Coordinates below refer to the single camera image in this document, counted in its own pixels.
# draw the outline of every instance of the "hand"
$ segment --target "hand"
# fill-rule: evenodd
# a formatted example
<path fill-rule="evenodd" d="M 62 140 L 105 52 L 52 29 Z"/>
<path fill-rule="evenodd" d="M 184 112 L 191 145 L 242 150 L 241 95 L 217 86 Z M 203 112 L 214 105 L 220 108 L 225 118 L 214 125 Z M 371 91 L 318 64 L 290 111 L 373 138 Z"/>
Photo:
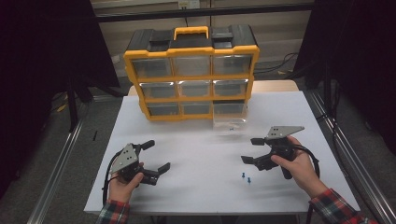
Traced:
<path fill-rule="evenodd" d="M 143 173 L 137 174 L 129 183 L 125 184 L 119 181 L 117 178 L 118 172 L 114 173 L 111 175 L 111 178 L 113 178 L 109 185 L 109 200 L 114 200 L 118 201 L 121 203 L 128 203 L 129 200 L 131 199 L 132 191 L 139 185 L 140 181 L 143 179 Z"/>
<path fill-rule="evenodd" d="M 301 145 L 300 142 L 292 136 L 288 136 L 288 139 L 294 145 Z M 271 160 L 289 170 L 297 185 L 303 189 L 309 197 L 315 198 L 326 191 L 328 188 L 315 173 L 309 155 L 298 149 L 295 150 L 294 154 L 294 161 L 285 160 L 277 155 L 273 155 Z"/>

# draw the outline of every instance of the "white table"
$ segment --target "white table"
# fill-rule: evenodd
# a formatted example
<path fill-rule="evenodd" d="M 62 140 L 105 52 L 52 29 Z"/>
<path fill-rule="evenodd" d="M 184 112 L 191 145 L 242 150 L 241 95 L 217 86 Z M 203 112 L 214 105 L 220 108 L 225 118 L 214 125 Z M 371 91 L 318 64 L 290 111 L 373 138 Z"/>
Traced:
<path fill-rule="evenodd" d="M 248 102 L 247 128 L 219 134 L 212 120 L 148 121 L 136 96 L 123 99 L 98 176 L 84 211 L 102 209 L 102 186 L 114 154 L 127 143 L 156 145 L 140 154 L 145 168 L 156 170 L 171 162 L 157 186 L 141 184 L 132 195 L 134 215 L 273 215 L 307 211 L 309 197 L 286 180 L 280 167 L 259 171 L 241 156 L 267 154 L 268 146 L 250 144 L 271 126 L 305 126 L 293 136 L 319 159 L 321 179 L 360 210 L 301 91 L 253 93 Z"/>

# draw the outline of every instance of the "red plaid sleeve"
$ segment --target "red plaid sleeve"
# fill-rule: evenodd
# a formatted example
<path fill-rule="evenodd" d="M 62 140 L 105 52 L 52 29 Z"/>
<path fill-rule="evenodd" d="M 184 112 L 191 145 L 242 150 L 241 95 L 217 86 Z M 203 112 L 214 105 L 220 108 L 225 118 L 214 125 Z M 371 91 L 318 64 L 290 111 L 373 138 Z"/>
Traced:
<path fill-rule="evenodd" d="M 100 212 L 96 224 L 121 224 L 127 223 L 129 215 L 129 204 L 107 200 Z"/>
<path fill-rule="evenodd" d="M 323 218 L 326 223 L 375 224 L 375 221 L 367 217 L 360 216 L 344 198 L 333 189 L 328 189 L 317 198 L 310 201 L 315 211 Z"/>

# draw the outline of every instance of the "person's left hand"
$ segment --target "person's left hand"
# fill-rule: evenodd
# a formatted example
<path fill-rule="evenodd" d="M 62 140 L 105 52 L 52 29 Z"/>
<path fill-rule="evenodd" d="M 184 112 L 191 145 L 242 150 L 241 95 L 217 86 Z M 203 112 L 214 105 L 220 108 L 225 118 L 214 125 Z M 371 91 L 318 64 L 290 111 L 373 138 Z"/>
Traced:
<path fill-rule="evenodd" d="M 111 175 L 111 178 L 116 177 L 118 172 Z M 109 185 L 109 200 L 118 201 L 121 203 L 128 203 L 131 199 L 132 191 L 139 185 L 143 179 L 143 173 L 137 174 L 128 184 L 119 181 L 118 178 L 113 178 Z"/>

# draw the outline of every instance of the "person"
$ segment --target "person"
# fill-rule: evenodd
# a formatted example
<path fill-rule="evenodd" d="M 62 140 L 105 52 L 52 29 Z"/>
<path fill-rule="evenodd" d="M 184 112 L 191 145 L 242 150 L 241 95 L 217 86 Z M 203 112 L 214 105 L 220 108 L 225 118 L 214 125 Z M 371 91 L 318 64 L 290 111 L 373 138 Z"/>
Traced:
<path fill-rule="evenodd" d="M 294 145 L 301 145 L 296 138 L 292 136 L 288 136 L 288 138 Z M 360 215 L 335 190 L 328 188 L 316 175 L 308 154 L 298 149 L 295 151 L 293 161 L 285 160 L 277 155 L 273 155 L 271 160 L 290 171 L 297 185 L 311 198 L 309 203 L 324 222 L 377 223 Z M 121 183 L 117 178 L 110 181 L 109 197 L 96 223 L 126 223 L 131 194 L 142 178 L 143 174 L 139 173 L 128 184 Z"/>

